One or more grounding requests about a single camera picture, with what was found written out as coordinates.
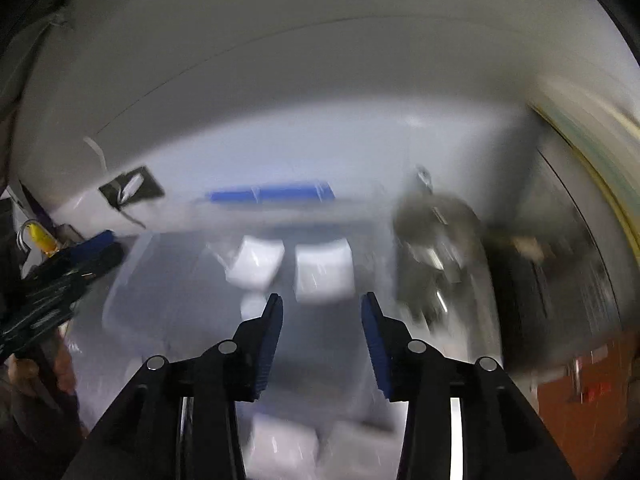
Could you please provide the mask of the person's left hand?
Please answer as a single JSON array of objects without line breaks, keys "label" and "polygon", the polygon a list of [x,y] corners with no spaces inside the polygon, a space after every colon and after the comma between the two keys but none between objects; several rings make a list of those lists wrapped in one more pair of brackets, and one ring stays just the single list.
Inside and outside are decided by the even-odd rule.
[{"label": "person's left hand", "polygon": [[28,356],[10,356],[8,365],[9,383],[26,396],[45,398],[54,389],[66,396],[76,393],[72,355],[58,330]]}]

